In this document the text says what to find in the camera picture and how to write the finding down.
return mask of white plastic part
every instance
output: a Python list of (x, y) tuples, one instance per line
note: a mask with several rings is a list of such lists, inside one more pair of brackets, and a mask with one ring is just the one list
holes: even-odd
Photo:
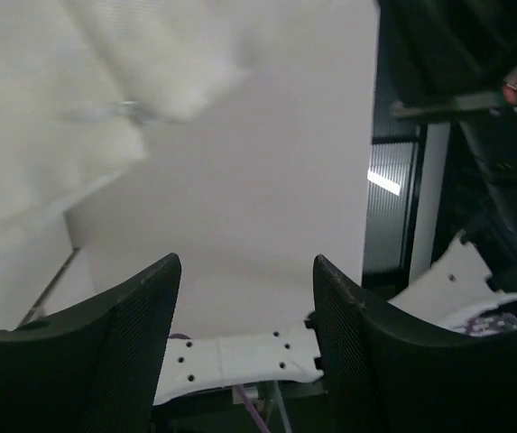
[(517, 293), (492, 291), (492, 275), (472, 244), (460, 233), (442, 258), (391, 304), (433, 325), (451, 329), (485, 311), (517, 300)]
[(153, 404), (242, 383), (315, 382), (318, 357), (316, 334), (303, 322), (268, 334), (169, 340)]

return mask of fluorescent light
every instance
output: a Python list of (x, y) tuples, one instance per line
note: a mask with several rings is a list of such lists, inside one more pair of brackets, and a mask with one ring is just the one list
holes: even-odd
[(401, 195), (401, 186), (398, 183), (394, 183), (392, 180), (388, 180), (384, 176), (376, 174), (374, 171), (368, 171), (368, 180), (370, 180), (374, 185), (378, 185), (379, 187), (392, 192), (395, 196)]

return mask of white cloth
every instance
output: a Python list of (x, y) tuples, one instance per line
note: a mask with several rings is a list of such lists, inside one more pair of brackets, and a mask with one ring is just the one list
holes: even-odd
[(0, 0), (0, 254), (147, 156), (109, 107), (189, 120), (343, 1)]

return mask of purple cable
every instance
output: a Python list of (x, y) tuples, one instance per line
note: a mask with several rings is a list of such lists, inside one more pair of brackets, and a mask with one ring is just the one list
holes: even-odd
[[(185, 334), (172, 334), (169, 339), (172, 340), (190, 340), (189, 336), (186, 336)], [(258, 426), (258, 429), (262, 433), (270, 433), (270, 430), (268, 429), (268, 426), (258, 413), (258, 410), (254, 407), (246, 393), (244, 392), (244, 388), (241, 385), (235, 385), (232, 387), (232, 389), (235, 391), (236, 394), (238, 394), (238, 397), (242, 400), (242, 403), (244, 404), (246, 410), (250, 413), (250, 416), (256, 423), (256, 426)]]

